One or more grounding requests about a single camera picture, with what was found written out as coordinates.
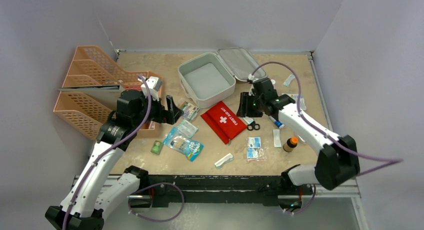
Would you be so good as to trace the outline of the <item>black handled scissors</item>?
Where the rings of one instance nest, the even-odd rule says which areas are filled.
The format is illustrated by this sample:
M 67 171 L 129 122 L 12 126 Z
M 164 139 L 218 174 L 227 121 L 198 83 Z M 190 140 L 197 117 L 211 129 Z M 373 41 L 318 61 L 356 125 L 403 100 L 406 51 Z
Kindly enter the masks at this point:
M 248 131 L 257 131 L 260 129 L 261 129 L 260 124 L 256 123 L 255 121 L 252 121 L 250 124 L 247 125 Z

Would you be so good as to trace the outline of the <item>clear blister pack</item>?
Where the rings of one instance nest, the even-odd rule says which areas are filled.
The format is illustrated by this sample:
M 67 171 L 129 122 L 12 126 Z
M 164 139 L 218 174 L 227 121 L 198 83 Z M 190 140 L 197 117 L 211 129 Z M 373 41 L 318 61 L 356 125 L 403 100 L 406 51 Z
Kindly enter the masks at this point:
M 191 122 L 189 122 L 186 119 L 183 119 L 179 123 L 179 125 L 177 126 L 177 129 L 189 138 L 192 138 L 195 135 L 195 133 L 198 131 L 198 127 L 196 127 L 195 125 L 193 125 Z

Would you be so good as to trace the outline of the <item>red first aid pouch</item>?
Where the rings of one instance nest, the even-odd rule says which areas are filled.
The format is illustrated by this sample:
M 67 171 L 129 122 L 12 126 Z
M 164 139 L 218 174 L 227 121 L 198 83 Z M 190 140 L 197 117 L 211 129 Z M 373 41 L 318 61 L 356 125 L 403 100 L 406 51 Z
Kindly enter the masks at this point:
M 202 114 L 201 118 L 226 145 L 247 129 L 247 125 L 222 101 Z

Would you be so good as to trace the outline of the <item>small green box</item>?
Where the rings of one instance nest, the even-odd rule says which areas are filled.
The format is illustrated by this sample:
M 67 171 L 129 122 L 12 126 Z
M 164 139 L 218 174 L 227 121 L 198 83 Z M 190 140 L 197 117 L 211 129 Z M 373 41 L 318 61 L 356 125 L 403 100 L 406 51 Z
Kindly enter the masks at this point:
M 163 147 L 163 143 L 161 141 L 154 141 L 150 152 L 155 155 L 159 155 L 161 153 L 162 147 Z

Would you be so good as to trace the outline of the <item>white bandage strip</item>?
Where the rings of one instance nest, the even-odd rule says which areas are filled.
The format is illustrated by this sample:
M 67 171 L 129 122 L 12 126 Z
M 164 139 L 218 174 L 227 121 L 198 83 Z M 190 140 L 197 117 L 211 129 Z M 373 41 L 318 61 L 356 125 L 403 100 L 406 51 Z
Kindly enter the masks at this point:
M 282 142 L 281 142 L 281 133 L 280 129 L 273 129 L 273 145 L 275 148 L 281 148 Z

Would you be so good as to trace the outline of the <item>white sachet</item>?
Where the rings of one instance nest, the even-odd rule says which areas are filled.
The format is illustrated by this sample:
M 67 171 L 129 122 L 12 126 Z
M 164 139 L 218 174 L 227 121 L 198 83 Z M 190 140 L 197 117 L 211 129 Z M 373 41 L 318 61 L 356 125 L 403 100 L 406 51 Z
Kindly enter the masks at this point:
M 216 161 L 214 165 L 217 169 L 220 169 L 223 165 L 225 165 L 228 162 L 231 162 L 233 159 L 234 159 L 233 154 L 228 153 L 227 155 L 225 155 L 224 157 Z

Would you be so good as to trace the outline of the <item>small teal sachet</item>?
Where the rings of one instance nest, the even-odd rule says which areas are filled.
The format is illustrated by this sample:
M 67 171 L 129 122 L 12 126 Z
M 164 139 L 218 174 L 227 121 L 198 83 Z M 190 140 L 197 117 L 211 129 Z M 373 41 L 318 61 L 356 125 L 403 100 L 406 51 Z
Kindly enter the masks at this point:
M 293 80 L 295 80 L 295 79 L 296 79 L 295 75 L 290 74 L 290 75 L 287 77 L 287 79 L 283 82 L 283 85 L 284 85 L 284 86 L 286 86 L 286 87 L 289 87 L 289 86 L 290 86 L 290 84 L 291 84 L 291 82 L 292 82 Z

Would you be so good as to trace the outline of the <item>brown orange-capped bottle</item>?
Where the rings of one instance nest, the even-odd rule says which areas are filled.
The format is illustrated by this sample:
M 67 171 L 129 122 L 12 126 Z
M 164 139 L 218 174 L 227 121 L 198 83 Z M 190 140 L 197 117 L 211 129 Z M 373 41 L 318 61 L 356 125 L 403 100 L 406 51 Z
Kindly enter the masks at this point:
M 291 137 L 291 138 L 287 139 L 287 141 L 284 143 L 283 149 L 286 152 L 290 153 L 294 150 L 294 148 L 297 147 L 298 142 L 299 142 L 299 140 L 298 140 L 297 137 Z

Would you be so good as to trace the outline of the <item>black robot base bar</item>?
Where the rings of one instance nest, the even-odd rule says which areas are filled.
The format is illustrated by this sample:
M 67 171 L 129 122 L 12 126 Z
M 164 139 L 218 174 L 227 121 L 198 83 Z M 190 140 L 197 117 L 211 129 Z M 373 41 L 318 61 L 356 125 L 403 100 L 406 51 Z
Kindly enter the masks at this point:
M 154 208 L 166 208 L 170 203 L 300 207 L 300 198 L 313 193 L 312 186 L 289 186 L 282 176 L 246 175 L 146 175 L 136 190 Z

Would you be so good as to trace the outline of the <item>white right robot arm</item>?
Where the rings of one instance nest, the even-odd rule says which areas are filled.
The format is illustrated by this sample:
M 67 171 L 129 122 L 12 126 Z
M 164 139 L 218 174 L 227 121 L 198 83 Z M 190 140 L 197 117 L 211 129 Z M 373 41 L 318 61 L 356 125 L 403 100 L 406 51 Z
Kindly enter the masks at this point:
M 317 154 L 313 165 L 295 165 L 281 174 L 281 188 L 288 194 L 300 185 L 318 184 L 333 190 L 360 173 L 355 140 L 326 129 L 301 110 L 297 102 L 287 94 L 278 95 L 269 78 L 252 82 L 250 92 L 240 94 L 239 117 L 272 116 L 291 128 Z

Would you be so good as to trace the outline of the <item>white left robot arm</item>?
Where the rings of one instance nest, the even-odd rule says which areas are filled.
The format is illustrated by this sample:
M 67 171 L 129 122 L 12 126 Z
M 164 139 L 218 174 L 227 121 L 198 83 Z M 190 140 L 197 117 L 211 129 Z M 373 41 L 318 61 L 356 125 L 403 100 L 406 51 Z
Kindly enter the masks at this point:
M 136 166 L 125 169 L 117 182 L 102 192 L 103 185 L 127 150 L 140 128 L 150 121 L 175 124 L 183 115 L 173 97 L 166 96 L 167 106 L 154 99 L 153 91 L 124 91 L 107 121 L 101 126 L 91 157 L 80 177 L 59 206 L 50 206 L 45 218 L 57 230 L 101 230 L 110 213 L 131 194 L 142 195 L 169 185 L 182 196 L 173 183 L 151 183 L 148 171 Z

